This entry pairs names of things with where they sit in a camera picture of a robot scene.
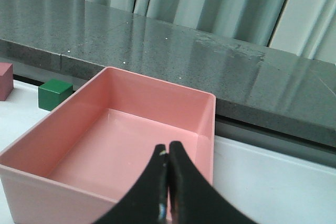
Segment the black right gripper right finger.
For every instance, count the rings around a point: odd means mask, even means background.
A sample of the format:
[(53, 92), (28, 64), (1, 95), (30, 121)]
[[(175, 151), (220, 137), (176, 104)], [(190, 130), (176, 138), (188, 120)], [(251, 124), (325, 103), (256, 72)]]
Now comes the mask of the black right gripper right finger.
[(204, 178), (179, 141), (169, 145), (167, 178), (173, 223), (255, 223)]

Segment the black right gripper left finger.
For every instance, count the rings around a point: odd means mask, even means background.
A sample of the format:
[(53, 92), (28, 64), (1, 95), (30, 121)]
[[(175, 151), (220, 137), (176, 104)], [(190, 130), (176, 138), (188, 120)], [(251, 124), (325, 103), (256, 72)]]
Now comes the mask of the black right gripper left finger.
[(156, 145), (135, 184), (95, 223), (166, 223), (167, 163), (165, 145)]

